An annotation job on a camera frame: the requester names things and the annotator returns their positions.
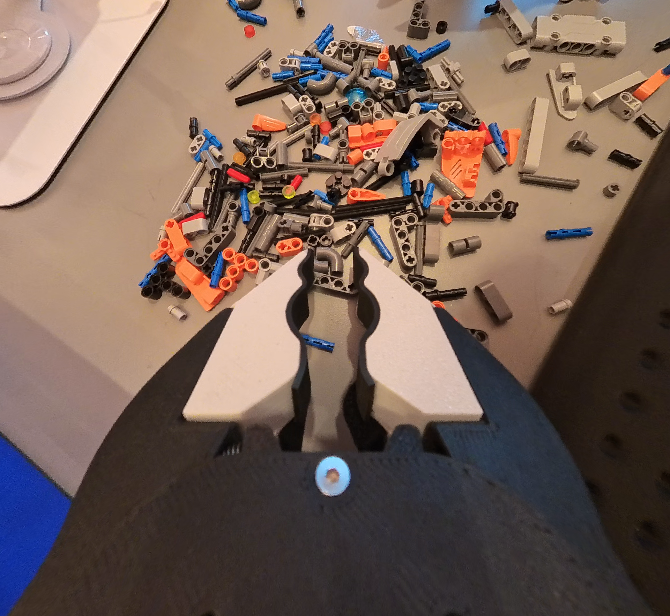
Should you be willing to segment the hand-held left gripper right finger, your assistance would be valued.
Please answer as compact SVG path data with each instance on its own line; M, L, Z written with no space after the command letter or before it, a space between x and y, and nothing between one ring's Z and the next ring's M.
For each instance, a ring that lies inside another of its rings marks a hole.
M356 257L360 342L356 402L388 433L399 425L477 422L483 410L437 311L372 255Z

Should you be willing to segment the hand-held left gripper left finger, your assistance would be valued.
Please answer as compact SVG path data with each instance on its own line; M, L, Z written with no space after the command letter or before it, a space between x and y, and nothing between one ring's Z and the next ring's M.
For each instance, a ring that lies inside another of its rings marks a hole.
M300 253L224 312L227 321L184 407L186 420L304 436L311 384L299 329L313 282L314 255Z

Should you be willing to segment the pile of plastic building pieces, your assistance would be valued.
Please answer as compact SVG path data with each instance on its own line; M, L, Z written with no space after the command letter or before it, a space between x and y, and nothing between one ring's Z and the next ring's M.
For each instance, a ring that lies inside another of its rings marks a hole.
M523 151L520 128L476 116L457 62L426 61L408 45L334 41L329 24L306 51L280 59L264 50L229 85L259 72L273 85L242 103L282 95L287 120L257 114L232 155L211 130L188 123L194 170L160 228L141 296L190 297L205 310L241 280L260 283L303 250L314 253L315 286L353 295L345 261L368 240L385 266L434 307L467 297L423 269L441 256L441 231L457 218L513 219L518 202L492 189L477 200L484 160L498 172Z

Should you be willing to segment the grey beam with black pin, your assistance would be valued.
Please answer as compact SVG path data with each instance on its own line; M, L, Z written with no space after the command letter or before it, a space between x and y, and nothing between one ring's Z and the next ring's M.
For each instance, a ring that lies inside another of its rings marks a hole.
M532 25L513 0L496 0L484 7L484 13L497 17L517 45L528 42L533 36Z

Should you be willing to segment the light grey panel piece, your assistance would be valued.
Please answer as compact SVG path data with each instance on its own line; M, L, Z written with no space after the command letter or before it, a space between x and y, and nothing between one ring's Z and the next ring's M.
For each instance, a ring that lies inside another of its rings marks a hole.
M626 26L610 17L586 15L538 16L530 46L573 55L616 55L626 46Z

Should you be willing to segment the dark grey block piece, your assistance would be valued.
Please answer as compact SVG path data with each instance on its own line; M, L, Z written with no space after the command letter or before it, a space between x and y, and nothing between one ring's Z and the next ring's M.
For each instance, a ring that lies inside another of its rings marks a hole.
M474 290L497 325L502 325L513 317L511 308L493 281L484 280L475 285Z

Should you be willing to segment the long grey angled beam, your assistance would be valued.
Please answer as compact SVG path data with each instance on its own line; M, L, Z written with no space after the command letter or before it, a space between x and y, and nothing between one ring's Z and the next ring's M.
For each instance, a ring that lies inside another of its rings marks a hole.
M549 101L547 98L537 97L531 103L527 126L521 140L518 174L521 183L572 191L579 187L580 181L578 179L537 174L548 118L548 107Z

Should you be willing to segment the curved grey panel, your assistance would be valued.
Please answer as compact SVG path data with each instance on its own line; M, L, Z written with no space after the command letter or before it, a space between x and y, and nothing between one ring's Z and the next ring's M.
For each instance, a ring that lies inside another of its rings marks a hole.
M566 120L574 120L583 102L582 86L576 82L574 62L562 62L547 72L548 83L557 113Z

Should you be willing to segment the black pin with grey connector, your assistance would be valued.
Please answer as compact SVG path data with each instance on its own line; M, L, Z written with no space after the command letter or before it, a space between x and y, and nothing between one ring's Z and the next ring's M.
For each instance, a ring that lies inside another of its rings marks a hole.
M608 110L624 122L632 120L648 137L656 138L664 129L647 114L641 113L642 102L630 92L618 94L608 105Z

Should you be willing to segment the grey straight beam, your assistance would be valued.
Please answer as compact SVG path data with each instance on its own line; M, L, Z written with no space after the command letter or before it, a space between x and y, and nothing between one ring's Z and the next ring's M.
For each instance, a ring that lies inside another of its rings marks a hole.
M647 76L641 71L635 71L632 74L624 76L614 82L596 89L591 92L583 101L584 106L595 111L607 106L623 92L632 92L647 80Z

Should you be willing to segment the dark grey angled beam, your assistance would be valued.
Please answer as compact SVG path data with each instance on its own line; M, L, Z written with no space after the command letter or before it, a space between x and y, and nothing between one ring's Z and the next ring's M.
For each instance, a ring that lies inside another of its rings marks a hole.
M431 22L425 17L425 0L415 0L407 26L409 39L426 40L430 34Z

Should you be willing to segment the small orange piece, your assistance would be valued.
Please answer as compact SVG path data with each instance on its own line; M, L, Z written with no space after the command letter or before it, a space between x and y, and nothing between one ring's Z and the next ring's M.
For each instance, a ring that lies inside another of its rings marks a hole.
M655 74L645 80L632 95L639 101L643 102L651 95L658 91L658 89L669 81L670 65L658 70Z

